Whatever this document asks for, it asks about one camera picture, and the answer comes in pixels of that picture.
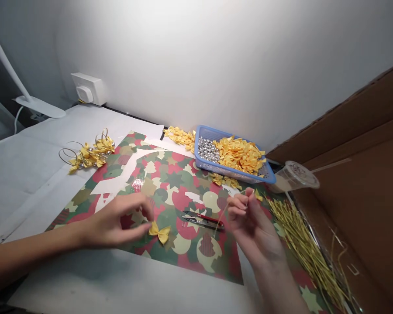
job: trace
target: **hand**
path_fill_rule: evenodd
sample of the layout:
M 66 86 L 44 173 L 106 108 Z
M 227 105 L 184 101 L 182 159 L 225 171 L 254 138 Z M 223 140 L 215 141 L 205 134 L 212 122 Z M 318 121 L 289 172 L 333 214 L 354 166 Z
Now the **hand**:
M 153 209 L 148 199 L 141 193 L 134 193 L 115 197 L 96 214 L 71 225 L 76 225 L 82 247 L 116 247 L 140 239 L 150 229 L 151 223 L 146 223 L 133 229 L 122 230 L 121 216 L 136 209 L 142 210 L 149 221 L 154 220 Z
M 253 269 L 286 266 L 286 256 L 275 227 L 262 211 L 253 193 L 228 198 L 230 228 Z

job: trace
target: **table surface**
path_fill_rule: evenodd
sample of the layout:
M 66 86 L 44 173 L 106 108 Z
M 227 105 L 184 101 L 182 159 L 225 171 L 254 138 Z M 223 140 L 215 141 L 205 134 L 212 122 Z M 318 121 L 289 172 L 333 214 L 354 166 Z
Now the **table surface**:
M 133 130 L 154 145 L 190 154 L 168 138 L 158 140 L 163 126 L 106 108 L 73 107 L 62 119 L 49 119 L 0 141 L 0 242 L 49 226 L 94 172 L 68 176 L 70 166 L 58 158 L 58 151 L 71 140 L 93 142 L 105 127 L 116 143 Z M 21 155 L 18 163 L 14 150 Z M 239 256 L 244 286 L 118 249 L 78 251 L 30 273 L 8 303 L 44 313 L 256 313 L 260 295 L 241 250 Z

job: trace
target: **right hand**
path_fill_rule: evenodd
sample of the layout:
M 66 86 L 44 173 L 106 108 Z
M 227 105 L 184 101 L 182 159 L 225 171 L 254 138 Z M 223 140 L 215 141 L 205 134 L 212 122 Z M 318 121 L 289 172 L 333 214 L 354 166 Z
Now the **right hand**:
M 230 228 L 252 268 L 286 268 L 286 256 L 275 227 L 262 211 L 252 188 L 228 198 Z

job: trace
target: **straw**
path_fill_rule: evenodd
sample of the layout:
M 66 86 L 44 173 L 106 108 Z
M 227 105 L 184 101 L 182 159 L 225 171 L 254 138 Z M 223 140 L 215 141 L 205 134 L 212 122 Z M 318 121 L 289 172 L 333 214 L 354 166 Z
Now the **straw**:
M 271 207 L 271 212 L 274 214 L 276 220 L 286 232 L 286 242 L 295 252 L 296 257 L 300 261 L 303 268 L 308 272 L 310 277 L 316 283 L 316 286 L 320 290 L 323 299 L 329 308 L 329 311 L 332 312 L 328 305 L 326 296 L 336 308 L 338 308 L 343 313 L 346 313 L 343 302 L 344 299 L 352 299 L 351 291 L 349 287 L 347 287 L 347 295 L 339 286 L 335 271 L 331 270 L 327 265 L 320 248 L 318 245 L 316 245 L 315 239 L 313 239 L 297 209 L 294 206 L 291 206 L 288 202 L 283 203 L 277 200 L 270 200 L 266 196 L 265 198 L 268 200 L 268 203 Z M 346 252 L 346 250 L 347 247 L 345 247 L 344 250 L 338 255 L 337 261 L 345 280 L 345 284 L 348 286 L 348 282 L 340 262 L 341 257 Z

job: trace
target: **blue plastic basket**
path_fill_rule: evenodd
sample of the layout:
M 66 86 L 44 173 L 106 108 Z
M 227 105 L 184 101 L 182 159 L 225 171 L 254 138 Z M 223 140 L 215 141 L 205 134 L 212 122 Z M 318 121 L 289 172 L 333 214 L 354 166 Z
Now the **blue plastic basket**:
M 259 174 L 263 174 L 264 177 L 258 177 L 254 176 L 252 174 L 248 174 L 243 171 L 239 171 L 230 167 L 226 167 L 217 163 L 214 163 L 212 161 L 208 161 L 206 159 L 201 158 L 198 154 L 198 139 L 200 137 L 203 137 L 204 139 L 209 139 L 209 140 L 216 140 L 219 141 L 223 137 L 230 137 L 233 134 L 222 132 L 220 130 L 216 130 L 213 128 L 210 128 L 208 126 L 203 126 L 200 125 L 196 129 L 196 134 L 195 134 L 195 164 L 198 168 L 202 168 L 211 172 L 215 172 L 221 175 L 225 175 L 228 177 L 232 177 L 237 180 L 241 180 L 247 183 L 259 183 L 259 182 L 265 182 L 269 184 L 274 184 L 276 182 L 275 175 L 272 172 L 271 166 L 269 165 L 268 162 L 265 162 L 263 164 L 263 167 L 259 169 Z

